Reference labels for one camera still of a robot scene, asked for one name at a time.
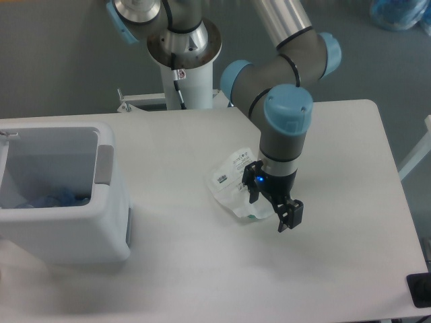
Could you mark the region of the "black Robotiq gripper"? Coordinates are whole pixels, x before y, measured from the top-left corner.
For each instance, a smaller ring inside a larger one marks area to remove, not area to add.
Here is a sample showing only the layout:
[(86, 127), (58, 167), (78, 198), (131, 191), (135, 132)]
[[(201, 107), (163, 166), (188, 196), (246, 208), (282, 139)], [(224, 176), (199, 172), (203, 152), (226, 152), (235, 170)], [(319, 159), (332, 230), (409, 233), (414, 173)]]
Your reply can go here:
[(249, 203), (253, 204), (261, 193), (272, 205), (279, 218), (278, 232), (293, 229), (301, 224), (304, 203), (298, 199), (291, 199), (290, 191), (294, 185), (296, 171), (287, 176), (273, 176), (261, 168), (261, 160), (245, 166), (242, 184), (249, 192)]

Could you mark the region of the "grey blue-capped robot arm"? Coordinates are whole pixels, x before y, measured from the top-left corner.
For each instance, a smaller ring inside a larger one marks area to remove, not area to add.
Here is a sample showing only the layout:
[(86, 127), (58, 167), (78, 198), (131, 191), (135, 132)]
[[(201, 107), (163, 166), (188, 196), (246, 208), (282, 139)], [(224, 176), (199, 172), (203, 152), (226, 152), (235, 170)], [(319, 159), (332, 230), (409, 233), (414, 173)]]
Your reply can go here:
[[(341, 48), (331, 34), (315, 32), (299, 1), (253, 1), (253, 7), (276, 57), (261, 66), (230, 63), (220, 89), (260, 130), (258, 159), (244, 167), (242, 183), (251, 203), (260, 196), (271, 203), (283, 231), (301, 223), (304, 209), (290, 192), (311, 124), (306, 86), (338, 68)], [(212, 106), (212, 65), (222, 37), (200, 1), (108, 1), (106, 9), (126, 42), (146, 42), (160, 67), (167, 109)]]

